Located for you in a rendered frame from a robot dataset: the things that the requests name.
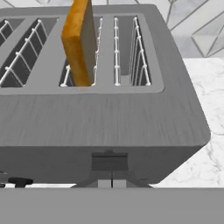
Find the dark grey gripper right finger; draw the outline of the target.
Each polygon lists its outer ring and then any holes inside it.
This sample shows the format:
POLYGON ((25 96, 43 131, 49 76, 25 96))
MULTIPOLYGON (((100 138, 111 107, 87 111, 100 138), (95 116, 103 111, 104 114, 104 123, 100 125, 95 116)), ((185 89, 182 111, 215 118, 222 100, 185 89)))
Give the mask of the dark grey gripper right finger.
POLYGON ((127 153, 115 156, 115 162, 111 168, 111 186, 114 187, 116 182, 123 182, 125 188, 151 188, 146 180, 137 178, 129 168, 127 153))

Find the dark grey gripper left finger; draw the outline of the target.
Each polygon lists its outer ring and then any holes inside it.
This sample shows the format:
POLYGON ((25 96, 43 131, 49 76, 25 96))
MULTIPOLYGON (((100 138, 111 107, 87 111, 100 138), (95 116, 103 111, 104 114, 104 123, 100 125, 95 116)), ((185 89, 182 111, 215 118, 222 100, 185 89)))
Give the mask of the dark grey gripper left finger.
POLYGON ((112 182, 112 151, 96 152, 92 154, 91 171, 88 177, 73 185, 73 188, 98 187, 100 180, 112 182))

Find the grey four-slot toaster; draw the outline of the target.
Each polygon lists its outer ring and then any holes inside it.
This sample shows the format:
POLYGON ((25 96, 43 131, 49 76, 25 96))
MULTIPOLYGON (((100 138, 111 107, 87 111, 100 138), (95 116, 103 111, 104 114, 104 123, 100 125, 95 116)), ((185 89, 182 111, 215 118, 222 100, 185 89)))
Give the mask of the grey four-slot toaster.
POLYGON ((97 5, 96 81, 75 85, 60 33, 68 8, 0 9, 0 185, 85 180, 92 154, 128 154, 156 184, 210 140, 179 50, 153 4, 97 5))

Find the black toaster lever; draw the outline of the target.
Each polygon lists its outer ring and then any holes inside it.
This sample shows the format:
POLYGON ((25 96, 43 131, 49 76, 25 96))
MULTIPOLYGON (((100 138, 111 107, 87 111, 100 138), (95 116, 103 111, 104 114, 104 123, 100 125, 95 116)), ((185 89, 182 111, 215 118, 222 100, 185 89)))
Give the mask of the black toaster lever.
POLYGON ((8 182, 14 184, 16 188, 25 188, 27 185, 33 184, 33 180, 30 178, 8 178, 8 182))

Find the golden brown bread slice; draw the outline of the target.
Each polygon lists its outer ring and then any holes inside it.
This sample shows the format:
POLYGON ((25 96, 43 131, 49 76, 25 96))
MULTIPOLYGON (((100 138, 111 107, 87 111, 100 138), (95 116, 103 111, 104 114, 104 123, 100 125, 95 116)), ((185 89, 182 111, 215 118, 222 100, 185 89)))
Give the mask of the golden brown bread slice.
POLYGON ((66 59, 78 87, 94 83, 97 42, 92 0, 73 0, 61 32, 66 59))

